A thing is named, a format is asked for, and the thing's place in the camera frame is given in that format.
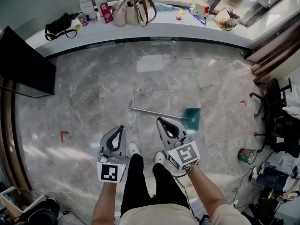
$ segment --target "office chair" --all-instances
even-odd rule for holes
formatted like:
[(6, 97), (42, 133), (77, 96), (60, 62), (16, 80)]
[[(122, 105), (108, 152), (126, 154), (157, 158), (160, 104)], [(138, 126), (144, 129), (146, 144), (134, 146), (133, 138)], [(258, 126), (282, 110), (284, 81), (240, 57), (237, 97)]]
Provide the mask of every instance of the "office chair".
[[(257, 117), (264, 108), (262, 120), (265, 124), (265, 133), (254, 133), (254, 136), (265, 136), (265, 140), (262, 148), (257, 152), (261, 152), (265, 145), (268, 144), (274, 152), (285, 151), (297, 158), (300, 153), (299, 140), (297, 141), (299, 138), (299, 129), (297, 129), (299, 121), (282, 110), (282, 108), (286, 106), (285, 90), (290, 89), (290, 91), (292, 91), (291, 80), (288, 80), (289, 85), (284, 88), (279, 87), (276, 78), (269, 81), (267, 93), (264, 97), (253, 92), (249, 95), (251, 97), (254, 95), (262, 102), (258, 112), (254, 114), (254, 117)], [(290, 138), (291, 135), (288, 131), (294, 132), (292, 139)], [(277, 144), (277, 137), (284, 138), (284, 142)]]

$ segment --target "gray tile floor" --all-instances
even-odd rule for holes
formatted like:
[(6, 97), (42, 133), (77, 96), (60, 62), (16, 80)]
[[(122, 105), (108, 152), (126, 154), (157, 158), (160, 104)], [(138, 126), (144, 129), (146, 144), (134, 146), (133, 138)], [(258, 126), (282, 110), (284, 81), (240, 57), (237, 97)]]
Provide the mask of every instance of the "gray tile floor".
[[(232, 189), (251, 168), (237, 160), (237, 152), (240, 148), (260, 148), (261, 138), (253, 133), (263, 129), (261, 119), (253, 117), (259, 102), (248, 95), (260, 91), (239, 49), (147, 41), (93, 47), (52, 62), (57, 66), (55, 96), (31, 99), (16, 95), (18, 140), (35, 191), (74, 191), (96, 201), (102, 186), (96, 169), (100, 139), (111, 128), (124, 125), (127, 142), (135, 142), (141, 150), (147, 187), (154, 194), (151, 170), (154, 155), (163, 144), (155, 116), (128, 110), (133, 100), (137, 107), (178, 115), (187, 107), (201, 107), (200, 131), (193, 134), (201, 154), (200, 167), (232, 203)], [(70, 133), (63, 143), (60, 131)], [(255, 164), (269, 154), (266, 148)], [(176, 172), (168, 161), (165, 166)], [(197, 214), (201, 203), (195, 199), (189, 179), (180, 180)], [(125, 181), (126, 176), (117, 187), (116, 212), (120, 211)], [(239, 205), (253, 201), (258, 192), (259, 188), (245, 178), (237, 196)], [(46, 194), (57, 199), (62, 210), (72, 210), (90, 222), (94, 204), (89, 198)], [(60, 222), (80, 224), (72, 215)]]

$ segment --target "teal dustpan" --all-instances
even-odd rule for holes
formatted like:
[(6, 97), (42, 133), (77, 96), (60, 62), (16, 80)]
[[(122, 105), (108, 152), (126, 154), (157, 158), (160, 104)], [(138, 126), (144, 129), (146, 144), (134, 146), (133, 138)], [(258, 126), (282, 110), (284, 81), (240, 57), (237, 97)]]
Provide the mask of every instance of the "teal dustpan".
[(141, 111), (141, 112), (147, 112), (147, 113), (152, 113), (152, 114), (157, 114), (160, 116), (166, 116), (166, 117), (171, 117), (171, 118), (177, 118), (177, 119), (182, 119), (182, 124), (184, 128), (193, 130), (193, 131), (198, 131), (199, 130), (199, 122), (200, 122), (200, 116), (201, 116), (201, 108), (187, 108), (184, 111), (183, 117), (178, 117), (178, 116), (173, 116), (169, 114), (164, 114), (160, 112), (153, 112), (137, 107), (132, 106), (132, 100), (129, 104), (129, 110), (136, 110), (136, 111)]

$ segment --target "red tape corner mark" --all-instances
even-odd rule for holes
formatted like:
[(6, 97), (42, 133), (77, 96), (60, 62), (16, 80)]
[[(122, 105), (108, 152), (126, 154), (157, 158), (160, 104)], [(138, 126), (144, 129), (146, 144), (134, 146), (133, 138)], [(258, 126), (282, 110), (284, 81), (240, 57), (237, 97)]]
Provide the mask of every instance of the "red tape corner mark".
[(244, 103), (246, 106), (246, 101), (245, 100), (241, 100), (240, 103)]
[(70, 134), (70, 133), (69, 132), (60, 132), (60, 140), (62, 143), (64, 142), (63, 137), (62, 137), (64, 134)]

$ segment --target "white shoe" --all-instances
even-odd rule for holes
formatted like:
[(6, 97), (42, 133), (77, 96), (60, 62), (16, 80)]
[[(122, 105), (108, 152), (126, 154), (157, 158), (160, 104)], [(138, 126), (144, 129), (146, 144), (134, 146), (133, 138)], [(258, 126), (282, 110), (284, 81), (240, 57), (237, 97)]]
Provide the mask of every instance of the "white shoe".
[(163, 155), (163, 153), (162, 153), (162, 152), (158, 152), (158, 153), (155, 155), (155, 164), (156, 164), (156, 163), (161, 163), (161, 164), (163, 164), (164, 159), (165, 159), (165, 156)]
[(264, 171), (264, 163), (262, 163), (261, 169), (259, 170), (259, 174), (263, 175), (263, 171)]
[(256, 180), (257, 176), (258, 176), (258, 174), (257, 174), (257, 168), (254, 167), (252, 169), (252, 177), (251, 178)]
[(133, 156), (134, 154), (140, 155), (139, 149), (137, 148), (137, 145), (134, 142), (130, 142), (128, 144), (128, 150), (129, 150), (130, 156)]

